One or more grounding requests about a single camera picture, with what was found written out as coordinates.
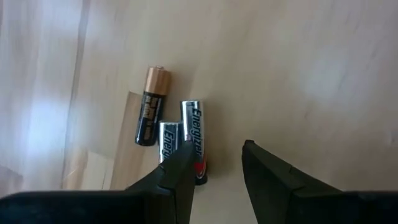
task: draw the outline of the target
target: wooden surface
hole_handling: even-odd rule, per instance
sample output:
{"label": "wooden surface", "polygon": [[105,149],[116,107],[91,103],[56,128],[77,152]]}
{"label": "wooden surface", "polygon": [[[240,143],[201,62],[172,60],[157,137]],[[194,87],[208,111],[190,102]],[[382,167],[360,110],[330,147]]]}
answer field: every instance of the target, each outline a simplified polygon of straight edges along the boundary
{"label": "wooden surface", "polygon": [[182,99],[205,102],[209,181],[192,223],[255,223],[245,139],[339,189],[398,189],[395,0],[0,7],[0,174],[15,186],[2,195],[122,189],[149,173],[157,148],[131,140],[148,65],[173,73],[166,119]]}

